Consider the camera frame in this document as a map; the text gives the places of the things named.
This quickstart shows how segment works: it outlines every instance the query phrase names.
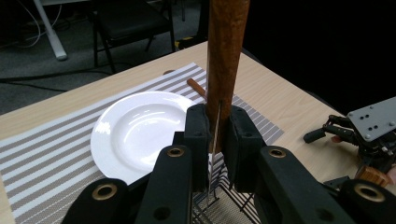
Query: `wire rack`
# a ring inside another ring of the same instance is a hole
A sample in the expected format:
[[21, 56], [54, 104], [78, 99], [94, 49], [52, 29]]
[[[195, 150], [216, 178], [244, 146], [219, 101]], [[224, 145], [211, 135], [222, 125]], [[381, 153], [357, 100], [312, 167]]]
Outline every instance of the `wire rack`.
[[230, 188], [221, 153], [215, 158], [214, 167], [210, 191], [192, 196], [192, 223], [261, 223], [253, 194], [239, 193]]

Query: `white plate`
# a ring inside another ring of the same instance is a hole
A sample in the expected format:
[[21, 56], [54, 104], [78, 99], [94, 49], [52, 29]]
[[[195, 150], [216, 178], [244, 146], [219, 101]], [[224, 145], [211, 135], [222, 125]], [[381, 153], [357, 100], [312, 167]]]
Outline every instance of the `white plate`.
[[91, 136], [93, 160], [102, 173], [128, 185], [152, 171], [158, 154], [184, 131], [194, 102], [166, 91], [144, 91], [110, 106]]

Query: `cable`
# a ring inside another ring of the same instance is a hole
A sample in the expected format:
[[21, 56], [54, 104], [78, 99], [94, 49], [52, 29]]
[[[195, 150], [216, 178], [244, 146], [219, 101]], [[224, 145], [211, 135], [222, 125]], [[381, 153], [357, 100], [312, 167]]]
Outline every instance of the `cable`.
[[52, 74], [33, 76], [33, 77], [4, 77], [4, 78], [0, 78], [0, 82], [4, 83], [4, 82], [15, 82], [15, 81], [38, 80], [38, 79], [51, 78], [51, 77], [74, 75], [74, 74], [78, 74], [78, 73], [102, 73], [102, 74], [111, 76], [110, 73], [103, 72], [103, 71], [90, 71], [91, 69], [93, 69], [93, 68], [70, 71], [70, 72], [63, 72], [63, 73], [52, 73]]
[[[27, 11], [27, 13], [29, 13], [30, 17], [32, 17], [32, 19], [33, 19], [34, 22], [35, 22], [35, 25], [36, 25], [36, 27], [37, 27], [37, 32], [38, 32], [38, 35], [37, 35], [37, 36], [28, 38], [28, 40], [30, 40], [30, 39], [32, 39], [32, 38], [35, 38], [35, 41], [34, 41], [32, 44], [30, 44], [30, 45], [28, 45], [28, 46], [15, 45], [15, 46], [18, 47], [18, 48], [27, 49], [27, 48], [31, 48], [32, 46], [34, 46], [34, 45], [38, 42], [38, 40], [40, 39], [40, 37], [46, 33], [46, 31], [45, 31], [45, 32], [41, 32], [40, 26], [38, 25], [38, 21], [35, 19], [35, 16], [33, 16], [33, 14], [29, 11], [29, 9], [28, 9], [20, 0], [18, 0], [18, 2], [19, 2], [20, 5]], [[56, 22], [58, 21], [60, 15], [61, 15], [61, 12], [62, 12], [62, 5], [59, 5], [58, 15], [56, 16], [55, 21], [53, 22], [53, 24], [51, 25], [51, 27], [53, 27], [53, 26], [56, 24]]]
[[[103, 64], [99, 67], [104, 67], [104, 66], [109, 66], [109, 63]], [[97, 68], [97, 67], [88, 68], [88, 69], [80, 69], [80, 70], [64, 72], [64, 73], [54, 73], [54, 74], [46, 74], [46, 75], [41, 75], [41, 76], [33, 76], [33, 77], [6, 77], [6, 78], [0, 78], [0, 83], [8, 84], [8, 85], [28, 86], [28, 87], [38, 88], [41, 90], [47, 90], [47, 91], [63, 91], [63, 92], [65, 92], [65, 90], [42, 87], [42, 86], [37, 86], [37, 85], [32, 85], [32, 84], [27, 84], [27, 83], [17, 83], [16, 81], [38, 80], [38, 79], [51, 78], [51, 77], [74, 75], [74, 74], [78, 74], [78, 73], [101, 73], [101, 74], [105, 74], [108, 76], [113, 75], [111, 73], [104, 72], [104, 71], [91, 71], [91, 69], [95, 69], [95, 68]]]
[[0, 82], [3, 84], [9, 84], [9, 85], [17, 85], [17, 86], [28, 86], [28, 87], [33, 87], [41, 90], [46, 90], [46, 91], [62, 91], [66, 92], [65, 90], [59, 90], [59, 89], [53, 89], [53, 88], [48, 88], [48, 87], [42, 87], [42, 86], [37, 86], [37, 85], [32, 85], [32, 84], [27, 84], [27, 83], [16, 83], [16, 82]]

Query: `black plastic part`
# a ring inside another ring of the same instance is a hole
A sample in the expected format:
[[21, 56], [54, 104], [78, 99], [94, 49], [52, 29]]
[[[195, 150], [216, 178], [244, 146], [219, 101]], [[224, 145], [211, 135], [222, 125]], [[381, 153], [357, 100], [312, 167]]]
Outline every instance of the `black plastic part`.
[[314, 130], [304, 135], [304, 141], [306, 143], [312, 143], [317, 141], [319, 138], [326, 136], [326, 133], [322, 129]]
[[266, 187], [257, 189], [255, 197], [271, 195], [282, 223], [355, 223], [287, 149], [263, 147], [256, 163]]
[[140, 204], [136, 224], [191, 222], [189, 148], [175, 145], [161, 150]]
[[[101, 197], [110, 196], [111, 192], [114, 192], [114, 195], [108, 199]], [[122, 180], [112, 178], [97, 180], [79, 194], [62, 223], [124, 223], [130, 211], [128, 198], [128, 186]]]
[[396, 223], [396, 196], [372, 182], [346, 181], [338, 200], [357, 223]]
[[184, 143], [192, 152], [192, 190], [204, 192], [208, 187], [208, 147], [212, 136], [209, 131], [209, 120], [205, 113], [205, 105], [198, 104], [187, 110]]
[[265, 142], [243, 108], [232, 106], [225, 139], [222, 153], [230, 186], [238, 192], [254, 192], [257, 168], [253, 161]]

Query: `white cable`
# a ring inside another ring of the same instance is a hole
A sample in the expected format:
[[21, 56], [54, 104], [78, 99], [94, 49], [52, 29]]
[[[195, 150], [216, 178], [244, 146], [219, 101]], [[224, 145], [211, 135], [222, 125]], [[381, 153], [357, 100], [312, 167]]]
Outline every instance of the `white cable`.
[[[35, 21], [35, 25], [37, 26], [37, 31], [38, 31], [38, 35], [37, 35], [37, 36], [28, 38], [28, 40], [35, 38], [35, 42], [33, 42], [31, 45], [28, 45], [28, 46], [18, 46], [18, 45], [17, 45], [17, 46], [16, 46], [16, 47], [18, 47], [18, 48], [27, 49], [27, 48], [30, 48], [30, 47], [34, 46], [34, 45], [38, 42], [38, 40], [40, 39], [40, 37], [41, 37], [42, 35], [44, 35], [46, 32], [42, 32], [42, 33], [41, 33], [41, 29], [40, 29], [40, 26], [38, 25], [38, 21], [35, 19], [35, 17], [32, 15], [32, 13], [29, 11], [29, 9], [28, 9], [20, 0], [18, 0], [18, 2], [21, 4], [21, 6], [27, 11], [27, 13], [29, 13], [29, 15], [30, 15], [30, 16], [32, 17], [32, 19]], [[56, 19], [55, 19], [54, 23], [51, 25], [51, 27], [53, 27], [53, 26], [55, 25], [56, 21], [59, 19], [59, 16], [61, 15], [61, 11], [62, 11], [62, 5], [59, 5], [58, 15], [56, 16]]]

